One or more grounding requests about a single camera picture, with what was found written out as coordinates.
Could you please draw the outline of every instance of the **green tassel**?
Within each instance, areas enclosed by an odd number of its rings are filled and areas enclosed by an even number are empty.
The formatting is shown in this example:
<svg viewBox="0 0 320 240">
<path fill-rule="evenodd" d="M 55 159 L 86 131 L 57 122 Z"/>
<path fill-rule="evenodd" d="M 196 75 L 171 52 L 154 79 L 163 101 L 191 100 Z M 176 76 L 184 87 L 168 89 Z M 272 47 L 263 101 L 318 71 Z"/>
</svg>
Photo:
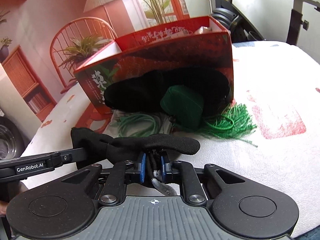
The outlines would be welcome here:
<svg viewBox="0 0 320 240">
<path fill-rule="evenodd" d="M 242 137 L 252 134 L 256 128 L 257 125 L 252 123 L 252 117 L 246 105 L 235 104 L 232 107 L 228 106 L 222 114 L 204 118 L 195 133 L 207 138 L 238 139 L 252 144 L 252 141 Z"/>
</svg>

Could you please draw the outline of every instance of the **white blanket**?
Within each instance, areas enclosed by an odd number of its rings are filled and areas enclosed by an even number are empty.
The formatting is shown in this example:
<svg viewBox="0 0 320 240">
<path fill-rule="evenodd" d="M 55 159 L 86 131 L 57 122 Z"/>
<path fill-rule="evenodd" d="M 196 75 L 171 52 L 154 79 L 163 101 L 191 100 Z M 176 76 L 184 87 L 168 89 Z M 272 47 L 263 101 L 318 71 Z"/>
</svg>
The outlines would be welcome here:
<svg viewBox="0 0 320 240">
<path fill-rule="evenodd" d="M 201 149 L 194 156 L 179 159 L 195 167 L 215 163 L 288 194 L 300 211 L 292 234 L 296 237 L 320 224 L 320 93 L 316 90 L 320 88 L 320 66 L 295 46 L 271 41 L 253 45 L 233 48 L 234 94 L 236 102 L 246 104 L 259 125 L 248 138 L 258 148 L 238 140 L 187 134 L 199 140 Z M 71 95 L 75 96 L 66 103 Z M 88 104 L 79 85 L 69 90 L 45 120 L 52 122 L 39 128 L 23 156 L 71 148 L 70 129 Z M 75 164 L 68 164 L 24 183 L 28 188 L 36 187 L 75 169 Z M 137 186 L 128 191 L 158 195 Z"/>
</svg>

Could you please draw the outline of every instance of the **red box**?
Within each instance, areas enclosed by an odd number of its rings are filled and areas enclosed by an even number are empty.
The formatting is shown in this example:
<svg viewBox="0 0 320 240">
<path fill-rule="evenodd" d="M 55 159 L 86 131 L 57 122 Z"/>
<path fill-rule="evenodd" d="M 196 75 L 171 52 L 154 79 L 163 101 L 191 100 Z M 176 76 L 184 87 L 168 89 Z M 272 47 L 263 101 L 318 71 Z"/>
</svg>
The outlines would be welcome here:
<svg viewBox="0 0 320 240">
<path fill-rule="evenodd" d="M 153 42 L 181 30 L 201 26 L 212 32 Z M 109 111 L 103 93 L 110 84 L 151 70 L 191 65 L 213 67 L 229 80 L 233 100 L 233 59 L 229 31 L 211 16 L 171 22 L 120 37 L 86 60 L 74 75 L 95 108 Z"/>
</svg>

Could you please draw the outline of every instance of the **gray ribbed panel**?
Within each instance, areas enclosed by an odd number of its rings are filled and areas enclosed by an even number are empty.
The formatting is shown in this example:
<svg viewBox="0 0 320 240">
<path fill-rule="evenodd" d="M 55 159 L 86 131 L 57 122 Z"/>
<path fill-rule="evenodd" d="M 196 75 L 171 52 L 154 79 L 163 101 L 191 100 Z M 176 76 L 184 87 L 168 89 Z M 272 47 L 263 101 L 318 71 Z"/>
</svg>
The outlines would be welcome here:
<svg viewBox="0 0 320 240">
<path fill-rule="evenodd" d="M 96 219 L 67 240 L 236 240 L 219 228 L 201 207 L 181 197 L 131 197 L 116 207 L 104 207 Z"/>
</svg>

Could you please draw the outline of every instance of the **flower pot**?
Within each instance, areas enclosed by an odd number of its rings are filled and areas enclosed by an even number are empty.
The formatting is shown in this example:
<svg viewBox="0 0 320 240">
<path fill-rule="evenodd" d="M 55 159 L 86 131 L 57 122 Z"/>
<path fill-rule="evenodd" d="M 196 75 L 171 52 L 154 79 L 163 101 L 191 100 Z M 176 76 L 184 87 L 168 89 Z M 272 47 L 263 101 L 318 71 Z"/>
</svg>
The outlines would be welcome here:
<svg viewBox="0 0 320 240">
<path fill-rule="evenodd" d="M 0 49 L 0 63 L 4 62 L 4 60 L 9 56 L 8 46 L 4 45 Z"/>
</svg>

